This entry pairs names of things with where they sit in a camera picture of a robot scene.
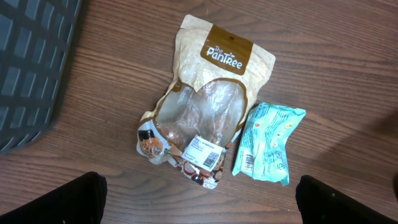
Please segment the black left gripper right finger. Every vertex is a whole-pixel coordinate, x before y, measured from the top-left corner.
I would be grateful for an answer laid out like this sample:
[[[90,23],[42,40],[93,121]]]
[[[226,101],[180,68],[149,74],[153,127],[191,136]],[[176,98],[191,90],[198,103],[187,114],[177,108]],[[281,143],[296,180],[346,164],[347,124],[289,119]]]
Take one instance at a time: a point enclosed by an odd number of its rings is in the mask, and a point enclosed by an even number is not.
[[[303,224],[397,224],[310,175],[301,177],[295,198]]]

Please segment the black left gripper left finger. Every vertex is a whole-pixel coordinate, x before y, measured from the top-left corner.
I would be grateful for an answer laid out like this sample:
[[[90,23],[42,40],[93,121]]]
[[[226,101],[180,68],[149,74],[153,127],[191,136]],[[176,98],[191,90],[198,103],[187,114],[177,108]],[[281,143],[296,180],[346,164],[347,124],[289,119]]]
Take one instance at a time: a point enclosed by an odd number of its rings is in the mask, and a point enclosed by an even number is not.
[[[101,223],[106,196],[106,178],[96,172],[88,172],[1,215],[1,223]]]

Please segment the teal snack packet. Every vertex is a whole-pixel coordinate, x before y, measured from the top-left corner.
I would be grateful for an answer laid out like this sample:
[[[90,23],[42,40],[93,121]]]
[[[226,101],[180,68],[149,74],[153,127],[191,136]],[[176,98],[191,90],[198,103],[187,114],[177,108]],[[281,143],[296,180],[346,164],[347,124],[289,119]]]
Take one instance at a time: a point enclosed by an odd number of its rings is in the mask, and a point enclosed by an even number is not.
[[[305,115],[304,109],[270,103],[253,108],[246,120],[232,174],[242,172],[254,180],[288,185],[285,145]]]

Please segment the beige brown snack packet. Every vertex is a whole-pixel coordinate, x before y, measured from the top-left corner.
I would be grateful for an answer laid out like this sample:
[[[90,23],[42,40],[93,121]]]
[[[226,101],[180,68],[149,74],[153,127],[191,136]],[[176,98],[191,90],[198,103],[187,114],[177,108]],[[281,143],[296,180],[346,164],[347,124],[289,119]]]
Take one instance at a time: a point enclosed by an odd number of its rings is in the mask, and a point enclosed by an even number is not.
[[[250,40],[185,16],[175,38],[173,80],[155,109],[142,116],[137,151],[215,188],[274,64],[274,55]]]

